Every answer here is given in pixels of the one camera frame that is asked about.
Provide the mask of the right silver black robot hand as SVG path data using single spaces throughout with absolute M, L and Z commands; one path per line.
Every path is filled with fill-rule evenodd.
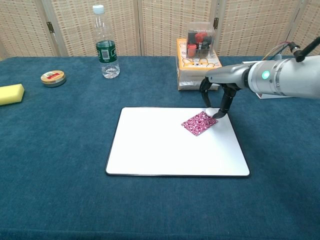
M 199 91 L 201 92 L 206 107 L 210 108 L 212 106 L 208 94 L 208 90 L 212 84 L 220 85 L 224 91 L 220 108 L 218 112 L 212 116 L 214 119 L 223 118 L 228 113 L 237 91 L 249 86 L 248 74 L 252 65 L 252 63 L 227 65 L 209 70 L 205 74 L 205 78 L 200 84 Z

